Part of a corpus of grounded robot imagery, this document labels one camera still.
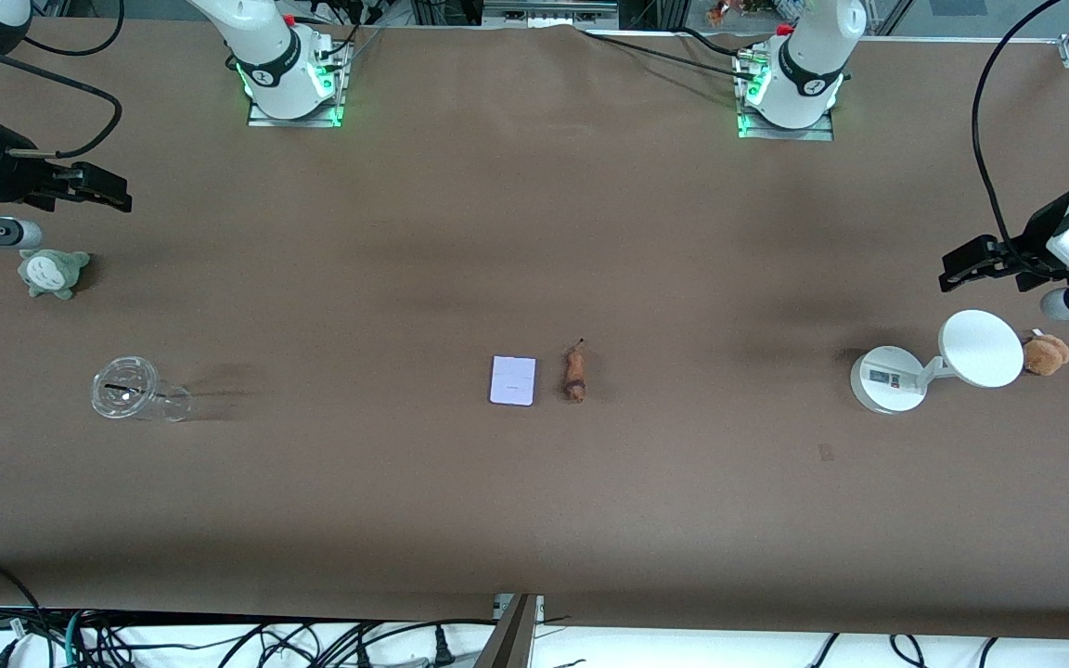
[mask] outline white card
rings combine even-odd
[[[534,360],[503,358],[494,355],[493,382],[489,384],[489,401],[506,405],[534,403]]]

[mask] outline gray plush toy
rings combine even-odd
[[[62,253],[60,250],[19,250],[22,258],[18,276],[27,283],[27,293],[33,297],[44,292],[60,299],[73,298],[73,286],[81,277],[81,267],[89,264],[89,253]]]

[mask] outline plastic cup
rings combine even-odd
[[[192,413],[191,394],[162,380],[156,367],[139,356],[107,363],[93,377],[90,398],[103,418],[181,422]]]

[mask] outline black cable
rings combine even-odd
[[[14,60],[12,57],[3,56],[1,53],[0,63],[10,65],[10,67],[20,68],[20,71],[42,77],[42,79],[56,81],[56,83],[67,86],[68,88],[75,88],[83,93],[102,97],[103,100],[109,102],[110,105],[114,107],[114,114],[109,119],[109,123],[106,123],[106,127],[103,127],[102,131],[98,131],[96,137],[90,139],[89,143],[83,144],[81,147],[73,149],[72,151],[56,151],[52,157],[76,158],[77,156],[86,155],[86,153],[92,151],[97,146],[97,144],[100,144],[103,140],[109,137],[110,131],[114,131],[114,128],[118,127],[118,122],[123,119],[123,104],[118,100],[118,97],[114,97],[110,93],[106,93],[105,90],[94,88],[94,86],[89,86],[88,83],[81,83],[81,81],[68,79],[66,76],[47,72],[45,68],[29,65],[20,62],[20,60]]]
[[[650,2],[646,4],[646,7],[641,10],[641,13],[637,14],[637,16],[634,17],[632,21],[630,21],[630,25],[626,26],[626,30],[636,29],[637,25],[641,22],[641,18],[645,17],[646,14],[650,12],[650,9],[653,9],[654,4],[657,4],[657,0],[650,0]]]
[[[345,631],[331,646],[327,647],[320,655],[315,657],[315,663],[313,667],[319,668],[322,665],[327,665],[330,663],[334,656],[340,654],[351,646],[352,642],[356,640],[357,634],[368,634],[372,630],[376,630],[377,626],[382,626],[381,622],[360,622],[352,627],[352,630]]]
[[[47,641],[47,667],[56,668],[56,655],[52,652],[52,626],[48,624],[47,619],[44,617],[44,609],[38,605],[38,601],[35,600],[34,594],[31,593],[31,589],[27,588],[22,580],[16,578],[14,573],[5,570],[5,568],[0,566],[0,575],[9,580],[18,592],[27,600],[27,604],[31,605],[32,611],[34,611],[35,617],[38,618],[38,626],[43,631],[44,639]]]
[[[722,55],[725,55],[725,56],[737,57],[737,51],[735,50],[725,49],[724,46],[718,46],[718,44],[710,41],[710,38],[708,38],[708,37],[704,37],[704,35],[701,35],[699,33],[699,31],[691,29],[691,27],[686,27],[686,26],[672,27],[671,28],[671,32],[682,32],[682,33],[685,33],[685,34],[691,34],[692,37],[698,38],[699,42],[700,42],[700,44],[703,44],[703,46],[707,46],[708,49],[712,49],[713,51],[716,51],[717,53],[722,53]]]
[[[7,665],[11,664],[11,655],[13,654],[14,648],[16,648],[18,638],[13,639],[13,641],[7,643],[7,647],[3,648],[3,651],[0,651],[0,668],[7,668]]]
[[[241,641],[243,636],[237,636],[233,638],[226,638],[223,641],[217,641],[215,643],[127,643],[119,641],[118,634],[114,634],[114,639],[111,641],[115,650],[124,651],[148,651],[148,650],[183,650],[183,651],[200,651],[200,650],[212,650],[214,647],[221,647],[224,643],[234,643]]]
[[[100,53],[105,51],[110,44],[113,44],[115,38],[118,38],[118,33],[123,32],[123,19],[126,17],[126,1],[118,0],[118,22],[114,24],[114,32],[106,37],[106,42],[102,42],[98,46],[92,47],[92,49],[86,49],[83,51],[68,51],[65,49],[57,49],[55,46],[47,46],[35,42],[34,38],[24,37],[22,41],[27,44],[31,44],[35,49],[41,49],[43,51],[48,51],[48,53],[56,53],[57,56],[93,56],[94,53]]]
[[[313,638],[313,642],[315,642],[315,656],[319,656],[319,655],[320,655],[320,652],[321,652],[321,642],[320,642],[320,636],[319,636],[319,635],[315,635],[315,630],[313,630],[313,627],[311,627],[311,625],[309,625],[309,626],[308,626],[308,633],[309,633],[309,634],[311,635],[311,637]]]
[[[902,648],[898,647],[899,637],[909,639],[917,658],[908,655],[907,652],[902,651]],[[919,646],[917,638],[909,635],[889,636],[889,649],[894,651],[894,654],[898,655],[898,658],[904,661],[904,663],[913,665],[915,668],[926,668],[926,658],[921,655],[921,646]]]
[[[975,153],[976,168],[979,168],[980,180],[983,182],[985,191],[988,191],[988,203],[991,204],[993,216],[996,218],[996,229],[1001,231],[1001,239],[1005,242],[1006,249],[1009,249],[1009,253],[1013,255],[1014,261],[1022,266],[1022,269],[1029,271],[1032,275],[1037,276],[1037,278],[1048,280],[1052,279],[1052,276],[1036,266],[1032,266],[1009,237],[1009,228],[1005,226],[1005,216],[1001,213],[1001,203],[996,201],[996,190],[992,185],[992,177],[988,175],[988,166],[985,165],[983,151],[980,149],[980,97],[983,95],[985,84],[988,83],[988,74],[992,72],[992,65],[996,63],[996,57],[1001,56],[1001,51],[1005,50],[1005,46],[1009,45],[1013,35],[1018,34],[1018,31],[1021,31],[1027,22],[1034,20],[1038,14],[1060,3],[1060,1],[1047,0],[1044,3],[1037,5],[1031,13],[1025,14],[1022,20],[1017,21],[1013,27],[1010,27],[1009,32],[1005,33],[1005,37],[1001,37],[1001,42],[996,43],[996,48],[988,57],[988,63],[985,63],[983,72],[980,72],[980,80],[976,83],[975,98],[972,100],[972,153]]]
[[[456,664],[456,655],[448,649],[448,636],[445,627],[436,624],[436,658],[433,659],[434,668],[445,668],[445,665]]]
[[[983,648],[980,649],[980,664],[979,668],[988,668],[988,651],[992,650],[992,646],[996,643],[1001,638],[989,638],[985,641]]]
[[[826,659],[827,652],[832,651],[832,646],[835,644],[837,639],[840,639],[840,634],[832,634],[831,636],[827,636],[827,639],[823,641],[822,650],[819,650],[819,655],[815,657],[810,668],[819,668],[820,665],[823,665],[823,659]]]
[[[229,661],[237,654],[237,651],[241,650],[243,646],[248,643],[254,636],[262,635],[263,630],[266,630],[267,626],[268,624],[259,624],[258,626],[254,626],[253,630],[250,630],[245,636],[237,638],[237,642],[234,643],[234,647],[229,648],[226,655],[221,657],[221,663],[217,664],[217,668],[226,668],[226,664],[229,664]]]
[[[726,71],[724,67],[716,67],[713,65],[708,65],[704,63],[697,63],[695,60],[681,59],[679,56],[671,56],[669,53],[663,53],[662,51],[654,51],[653,49],[646,49],[645,46],[637,46],[636,44],[630,44],[629,42],[621,42],[619,38],[605,37],[603,34],[593,34],[591,32],[585,32],[591,38],[598,38],[601,42],[608,42],[609,44],[616,44],[616,46],[623,46],[626,49],[633,49],[635,51],[641,51],[642,53],[649,53],[650,56],[657,56],[660,59],[675,60],[676,63],[683,63],[686,65],[692,65],[692,67],[699,67],[701,71],[714,72],[717,74],[734,77],[734,79],[754,79],[754,75],[750,73],[739,73],[733,71]]]
[[[267,633],[267,635],[270,636],[272,638],[276,638],[278,642],[274,643],[270,647],[264,647],[263,648],[263,655],[258,661],[258,668],[263,668],[264,665],[266,665],[267,661],[270,661],[270,656],[275,655],[275,652],[279,651],[279,650],[289,650],[289,651],[296,652],[297,655],[300,655],[303,658],[308,659],[308,664],[309,665],[314,664],[315,663],[315,656],[309,654],[309,652],[300,650],[298,647],[293,646],[293,643],[292,643],[292,638],[296,637],[297,634],[303,633],[303,631],[306,631],[306,630],[310,631],[311,630],[311,625],[313,625],[312,622],[307,622],[306,624],[300,624],[300,626],[297,630],[292,631],[292,633],[288,634],[288,636],[285,636],[284,638],[280,638],[279,636],[273,634],[273,633]],[[315,651],[319,652],[320,651],[320,647],[315,648]]]
[[[31,589],[27,588],[21,580],[14,576],[14,573],[5,570],[3,566],[0,566],[0,575],[14,585],[14,587],[18,589],[18,592],[21,593],[22,597],[27,600],[27,603],[31,605],[31,608],[34,609],[35,613],[43,618],[44,609],[38,605],[38,601],[35,601],[35,596],[31,593]]]
[[[114,659],[114,665],[133,665],[135,664],[135,650],[126,646],[126,643],[118,642],[118,631],[123,630],[124,626],[110,626],[109,622],[106,621],[105,624],[97,627],[97,642],[98,646],[105,646],[106,651]],[[126,658],[123,658],[120,651],[126,651]]]
[[[352,651],[345,651],[343,655],[340,655],[339,658],[336,658],[332,665],[336,665],[336,667],[340,667],[340,665],[343,665],[345,661],[352,658],[353,655],[356,654],[356,652],[365,651],[365,648],[372,646],[372,643],[374,642],[383,641],[384,639],[389,638],[390,636],[404,634],[407,633],[407,631],[429,630],[432,626],[450,626],[453,624],[486,624],[489,626],[493,626],[496,625],[496,622],[493,622],[492,619],[438,619],[438,621],[436,622],[420,622],[419,624],[403,626],[401,630],[386,631],[385,634],[382,634],[381,636],[374,636],[368,639],[368,641],[365,641],[363,643],[360,641],[357,642],[356,648],[354,648]]]
[[[353,38],[356,37],[356,35],[357,35],[357,29],[360,29],[360,27],[361,27],[361,25],[354,25],[353,26],[353,30],[348,31],[348,35],[340,44],[338,44],[338,46],[332,47],[332,49],[330,49],[330,50],[322,51],[321,55],[320,55],[320,57],[322,59],[326,59],[327,57],[331,56],[332,53],[338,53],[340,50],[344,49],[344,47],[348,46],[348,44],[351,44],[353,42]]]
[[[374,668],[374,665],[369,662],[369,652],[366,651],[366,634],[363,631],[359,631],[359,633],[357,633],[356,652],[357,668]]]

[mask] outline brown teddy bear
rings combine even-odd
[[[1068,361],[1069,347],[1057,337],[1037,333],[1025,342],[1025,371],[1032,375],[1052,376]]]

